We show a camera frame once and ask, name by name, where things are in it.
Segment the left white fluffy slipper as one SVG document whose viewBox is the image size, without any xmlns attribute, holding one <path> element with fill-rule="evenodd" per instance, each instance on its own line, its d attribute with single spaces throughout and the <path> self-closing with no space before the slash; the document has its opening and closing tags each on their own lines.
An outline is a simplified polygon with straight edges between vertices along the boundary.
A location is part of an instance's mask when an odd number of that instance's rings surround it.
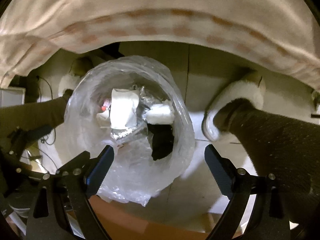
<svg viewBox="0 0 320 240">
<path fill-rule="evenodd" d="M 59 83 L 58 96 L 71 97 L 82 77 L 73 73 L 64 75 Z"/>
</svg>

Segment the left dark trouser leg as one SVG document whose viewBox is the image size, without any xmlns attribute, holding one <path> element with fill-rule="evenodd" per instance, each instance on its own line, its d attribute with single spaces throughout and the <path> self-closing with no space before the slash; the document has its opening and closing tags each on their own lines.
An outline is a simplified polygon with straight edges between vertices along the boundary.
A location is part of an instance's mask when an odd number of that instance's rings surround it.
<svg viewBox="0 0 320 240">
<path fill-rule="evenodd" d="M 1 137 L 7 137 L 18 127 L 24 131 L 45 125 L 56 128 L 64 122 L 65 110 L 70 98 L 61 96 L 45 102 L 1 108 Z"/>
</svg>

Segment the orange wooden stool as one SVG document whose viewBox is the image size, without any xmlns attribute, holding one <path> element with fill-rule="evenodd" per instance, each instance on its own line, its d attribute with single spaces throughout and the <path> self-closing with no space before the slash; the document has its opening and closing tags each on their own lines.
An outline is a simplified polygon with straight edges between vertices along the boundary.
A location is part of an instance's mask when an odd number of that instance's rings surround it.
<svg viewBox="0 0 320 240">
<path fill-rule="evenodd" d="M 148 222 L 121 211 L 98 196 L 89 199 L 93 211 L 112 239 L 206 239 L 208 233 Z"/>
</svg>

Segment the black trash piece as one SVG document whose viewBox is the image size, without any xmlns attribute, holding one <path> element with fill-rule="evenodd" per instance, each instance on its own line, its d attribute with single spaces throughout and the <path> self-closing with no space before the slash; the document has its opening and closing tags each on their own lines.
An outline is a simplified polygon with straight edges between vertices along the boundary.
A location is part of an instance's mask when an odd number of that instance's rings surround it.
<svg viewBox="0 0 320 240">
<path fill-rule="evenodd" d="M 172 153 L 174 147 L 174 135 L 171 125 L 147 124 L 148 131 L 152 135 L 151 148 L 154 161 L 166 158 Z"/>
</svg>

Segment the silver foil wrapper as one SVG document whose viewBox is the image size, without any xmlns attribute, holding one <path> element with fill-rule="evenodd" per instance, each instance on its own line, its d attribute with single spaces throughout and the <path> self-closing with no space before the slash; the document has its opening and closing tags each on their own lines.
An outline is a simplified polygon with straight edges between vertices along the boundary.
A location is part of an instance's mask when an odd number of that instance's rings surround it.
<svg viewBox="0 0 320 240">
<path fill-rule="evenodd" d="M 114 88 L 111 93 L 111 137 L 124 143 L 145 129 L 145 114 L 156 100 L 145 87 Z"/>
</svg>

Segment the pink bed sheet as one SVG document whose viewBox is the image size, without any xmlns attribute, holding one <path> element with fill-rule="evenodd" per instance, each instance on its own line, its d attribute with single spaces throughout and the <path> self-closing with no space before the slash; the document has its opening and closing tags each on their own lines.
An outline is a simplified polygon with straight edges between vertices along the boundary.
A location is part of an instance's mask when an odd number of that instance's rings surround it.
<svg viewBox="0 0 320 240">
<path fill-rule="evenodd" d="M 1 0 L 1 87 L 59 49 L 199 44 L 319 89 L 319 27 L 305 0 Z"/>
</svg>

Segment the white crumpled tissue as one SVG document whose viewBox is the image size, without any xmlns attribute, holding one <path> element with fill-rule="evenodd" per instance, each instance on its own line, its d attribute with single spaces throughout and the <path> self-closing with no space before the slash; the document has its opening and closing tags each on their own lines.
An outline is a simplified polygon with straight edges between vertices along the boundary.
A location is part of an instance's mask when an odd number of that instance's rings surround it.
<svg viewBox="0 0 320 240">
<path fill-rule="evenodd" d="M 175 110 L 170 100 L 154 104 L 145 114 L 145 120 L 152 125 L 172 125 L 175 119 Z"/>
</svg>

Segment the white paper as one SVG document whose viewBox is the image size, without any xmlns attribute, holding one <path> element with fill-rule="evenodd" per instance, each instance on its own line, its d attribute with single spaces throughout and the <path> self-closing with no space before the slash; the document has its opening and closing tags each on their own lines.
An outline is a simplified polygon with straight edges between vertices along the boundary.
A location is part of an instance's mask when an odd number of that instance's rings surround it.
<svg viewBox="0 0 320 240">
<path fill-rule="evenodd" d="M 138 90 L 112 89 L 111 109 L 96 115 L 100 128 L 124 130 L 137 126 L 137 108 L 139 105 Z"/>
</svg>

